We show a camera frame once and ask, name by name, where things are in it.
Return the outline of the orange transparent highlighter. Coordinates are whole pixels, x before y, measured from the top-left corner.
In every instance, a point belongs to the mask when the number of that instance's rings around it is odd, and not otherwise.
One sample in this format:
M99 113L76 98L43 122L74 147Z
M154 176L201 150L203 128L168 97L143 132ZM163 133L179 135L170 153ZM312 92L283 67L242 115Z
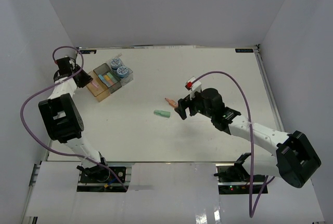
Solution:
M172 106L173 108L177 108L178 107L178 103L172 99L169 98L165 98L165 100L167 101L167 103Z

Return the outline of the pink transparent highlighter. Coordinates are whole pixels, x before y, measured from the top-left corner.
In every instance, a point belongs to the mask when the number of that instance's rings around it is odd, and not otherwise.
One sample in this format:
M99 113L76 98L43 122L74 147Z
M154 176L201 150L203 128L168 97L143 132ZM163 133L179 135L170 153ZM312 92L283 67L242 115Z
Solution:
M95 88L97 88L97 89L99 88L99 85L96 84L94 81L92 81L91 84L92 84Z

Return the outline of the green transparent highlighter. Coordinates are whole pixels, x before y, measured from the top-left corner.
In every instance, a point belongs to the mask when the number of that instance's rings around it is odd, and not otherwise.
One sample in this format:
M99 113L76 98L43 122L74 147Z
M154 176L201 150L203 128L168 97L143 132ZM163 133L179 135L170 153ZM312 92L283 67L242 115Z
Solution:
M155 115L163 117L163 118L170 118L171 113L169 111L164 111L164 110L154 110L153 112Z

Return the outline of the yellow orange highlighter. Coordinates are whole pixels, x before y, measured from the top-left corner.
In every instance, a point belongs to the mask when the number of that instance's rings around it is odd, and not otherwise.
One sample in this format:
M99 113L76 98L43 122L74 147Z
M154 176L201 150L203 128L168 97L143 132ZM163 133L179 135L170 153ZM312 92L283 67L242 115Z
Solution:
M111 79L106 74L104 75L104 78L110 85L112 85Z

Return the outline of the green capped highlighter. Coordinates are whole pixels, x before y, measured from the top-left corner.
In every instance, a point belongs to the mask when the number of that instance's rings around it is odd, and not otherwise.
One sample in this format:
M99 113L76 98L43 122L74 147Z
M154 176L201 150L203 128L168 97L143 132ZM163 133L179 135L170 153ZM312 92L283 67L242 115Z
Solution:
M107 76L110 78L110 80L113 83L117 83L118 82L118 80L110 72L107 73Z

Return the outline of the blue lidded jar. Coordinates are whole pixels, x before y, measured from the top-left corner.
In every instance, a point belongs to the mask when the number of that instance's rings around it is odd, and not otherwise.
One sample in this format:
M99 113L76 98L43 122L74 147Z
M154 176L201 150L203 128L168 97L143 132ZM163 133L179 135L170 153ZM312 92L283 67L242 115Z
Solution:
M130 75L130 71L127 66L121 66L117 70L117 76L121 79L127 78Z
M122 60L119 57L115 57L109 62L111 69L117 70L119 67L123 65Z

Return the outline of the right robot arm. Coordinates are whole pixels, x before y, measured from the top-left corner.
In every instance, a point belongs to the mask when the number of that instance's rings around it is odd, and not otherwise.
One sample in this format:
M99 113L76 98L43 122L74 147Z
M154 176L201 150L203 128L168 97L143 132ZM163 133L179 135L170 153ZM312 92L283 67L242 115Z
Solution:
M242 154L231 167L218 170L215 176L220 179L246 182L253 176L271 176L301 188L322 164L304 133L280 132L250 123L240 112L225 106L216 89L208 88L179 99L175 111L183 120L188 115L206 116L219 131L252 141L270 153L268 157L254 161L250 153Z

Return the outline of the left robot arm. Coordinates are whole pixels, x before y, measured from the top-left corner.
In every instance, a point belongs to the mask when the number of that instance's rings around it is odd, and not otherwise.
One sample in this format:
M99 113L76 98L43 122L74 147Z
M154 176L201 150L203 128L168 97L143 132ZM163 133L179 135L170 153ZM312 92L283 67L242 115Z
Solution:
M110 176L110 169L105 166L106 161L101 153L82 136L84 123L73 101L75 91L92 82L93 78L80 70L80 66L71 57L65 56L57 60L56 64L55 87L48 99L38 104L47 133L53 141L66 145L79 155L82 170L93 168L92 176L104 182Z

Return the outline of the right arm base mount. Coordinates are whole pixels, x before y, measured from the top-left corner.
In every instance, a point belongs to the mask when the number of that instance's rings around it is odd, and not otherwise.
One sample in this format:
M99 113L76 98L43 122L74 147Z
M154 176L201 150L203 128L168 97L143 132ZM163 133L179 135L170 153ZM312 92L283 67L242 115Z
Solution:
M250 153L242 154L231 166L217 166L217 172L213 175L220 183L241 182L248 185L250 172L243 167L244 162L251 157Z

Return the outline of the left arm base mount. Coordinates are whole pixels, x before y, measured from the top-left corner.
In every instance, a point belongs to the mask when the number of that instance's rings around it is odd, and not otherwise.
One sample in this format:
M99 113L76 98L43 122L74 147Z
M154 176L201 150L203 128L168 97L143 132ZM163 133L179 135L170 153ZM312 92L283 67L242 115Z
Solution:
M80 173L80 183L105 183L111 184L113 182L119 183L118 179L108 169L100 166L95 166L90 169L84 169L82 166L76 167ZM124 183L126 176L126 167L109 167L119 180Z

